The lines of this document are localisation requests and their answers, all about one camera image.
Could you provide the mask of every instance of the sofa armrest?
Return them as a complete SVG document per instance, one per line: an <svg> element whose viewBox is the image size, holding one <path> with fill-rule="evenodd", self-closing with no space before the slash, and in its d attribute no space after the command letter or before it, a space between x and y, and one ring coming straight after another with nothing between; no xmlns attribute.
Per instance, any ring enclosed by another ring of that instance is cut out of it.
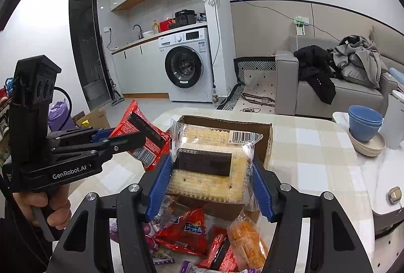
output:
<svg viewBox="0 0 404 273"><path fill-rule="evenodd" d="M276 61L276 97L275 113L294 116L297 98L297 73L299 63L287 50L275 52Z"/></svg>
<svg viewBox="0 0 404 273"><path fill-rule="evenodd" d="M398 85L397 80L387 73L380 75L379 85L380 85L380 92L384 97L380 113L384 117L384 114L387 111L387 106L389 105L389 94L393 90L397 90Z"/></svg>

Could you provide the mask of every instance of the red snack package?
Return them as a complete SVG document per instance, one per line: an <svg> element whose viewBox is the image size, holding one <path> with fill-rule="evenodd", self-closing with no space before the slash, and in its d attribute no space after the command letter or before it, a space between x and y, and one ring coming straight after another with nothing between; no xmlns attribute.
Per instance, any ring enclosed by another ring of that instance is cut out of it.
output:
<svg viewBox="0 0 404 273"><path fill-rule="evenodd" d="M196 265L200 268L225 272L238 272L232 247L227 237L227 230L217 226L212 227L213 241L208 251L208 257Z"/></svg>
<svg viewBox="0 0 404 273"><path fill-rule="evenodd" d="M153 239L169 249L202 256L206 253L205 216L201 208L191 209L165 224Z"/></svg>
<svg viewBox="0 0 404 273"><path fill-rule="evenodd" d="M110 136L137 131L141 131L146 135L146 144L142 148L128 152L143 163L146 171L152 170L160 157L170 152L170 134L151 124L142 111L139 110L137 101L134 100L130 103L118 126Z"/></svg>

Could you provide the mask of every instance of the gray sofa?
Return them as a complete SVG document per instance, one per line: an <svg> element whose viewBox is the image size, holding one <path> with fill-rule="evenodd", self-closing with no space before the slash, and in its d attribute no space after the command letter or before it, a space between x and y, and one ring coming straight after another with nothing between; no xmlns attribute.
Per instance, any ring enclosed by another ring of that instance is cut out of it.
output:
<svg viewBox="0 0 404 273"><path fill-rule="evenodd" d="M276 55L276 101L275 113L286 115L302 115L331 118L333 112L348 112L351 105L364 105L377 110L383 116L387 110L388 94L397 89L397 82L389 74L380 77L380 90L353 84L345 80L331 79L335 85L336 95L331 105L325 104L316 95L306 81L297 80L298 60L294 57L296 51L296 37L289 38L289 51L277 50ZM335 40L319 39L318 37L299 37L298 48L317 45L324 49L338 45ZM404 65L394 60L394 55L384 56L382 60L388 68L394 66L404 71Z"/></svg>

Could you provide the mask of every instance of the beige plate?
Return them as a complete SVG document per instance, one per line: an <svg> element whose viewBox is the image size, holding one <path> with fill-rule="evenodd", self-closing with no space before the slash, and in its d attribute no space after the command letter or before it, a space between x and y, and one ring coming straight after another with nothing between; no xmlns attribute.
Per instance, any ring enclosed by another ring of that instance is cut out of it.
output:
<svg viewBox="0 0 404 273"><path fill-rule="evenodd" d="M349 138L351 139L353 147L365 156L377 156L386 147L386 141L382 135L376 135L369 142L361 142L356 140L350 131L348 131Z"/></svg>

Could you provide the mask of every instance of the washing machine door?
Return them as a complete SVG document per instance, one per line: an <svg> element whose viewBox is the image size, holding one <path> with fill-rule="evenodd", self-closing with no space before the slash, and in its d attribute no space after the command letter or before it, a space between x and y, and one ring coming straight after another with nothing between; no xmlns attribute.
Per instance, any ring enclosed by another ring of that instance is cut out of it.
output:
<svg viewBox="0 0 404 273"><path fill-rule="evenodd" d="M166 56L166 73L179 88L190 88L200 79L203 65L199 55L189 47L177 46Z"/></svg>

